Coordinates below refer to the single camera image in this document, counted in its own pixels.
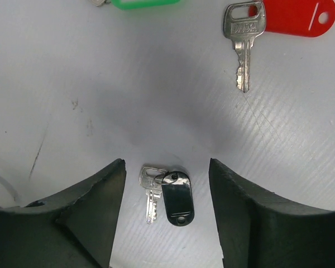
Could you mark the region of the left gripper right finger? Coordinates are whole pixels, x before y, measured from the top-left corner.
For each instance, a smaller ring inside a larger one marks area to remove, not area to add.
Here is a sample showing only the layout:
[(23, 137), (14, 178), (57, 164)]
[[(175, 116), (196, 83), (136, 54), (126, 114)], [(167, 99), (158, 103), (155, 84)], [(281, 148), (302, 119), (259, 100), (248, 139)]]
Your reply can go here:
[(335, 267), (335, 211), (283, 198), (217, 159), (209, 185), (224, 267)]

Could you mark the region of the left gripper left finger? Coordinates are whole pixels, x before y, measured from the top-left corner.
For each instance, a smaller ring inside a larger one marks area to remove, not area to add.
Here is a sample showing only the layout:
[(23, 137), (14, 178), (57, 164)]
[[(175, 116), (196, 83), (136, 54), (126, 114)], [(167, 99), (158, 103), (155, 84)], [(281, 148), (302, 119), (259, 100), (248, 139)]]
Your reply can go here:
[(0, 207), (0, 267), (108, 267), (126, 181), (114, 160), (24, 207)]

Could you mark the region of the black tag key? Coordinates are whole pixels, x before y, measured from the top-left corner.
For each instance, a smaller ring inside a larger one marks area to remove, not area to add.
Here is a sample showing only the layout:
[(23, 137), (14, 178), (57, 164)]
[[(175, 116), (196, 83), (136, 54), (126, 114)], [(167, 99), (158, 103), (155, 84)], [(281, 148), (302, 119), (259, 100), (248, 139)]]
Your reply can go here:
[(160, 198), (164, 200), (165, 213), (172, 225), (184, 227), (193, 221), (192, 185), (186, 173), (145, 165), (140, 170), (138, 181), (147, 195), (147, 224), (157, 220), (157, 203)]

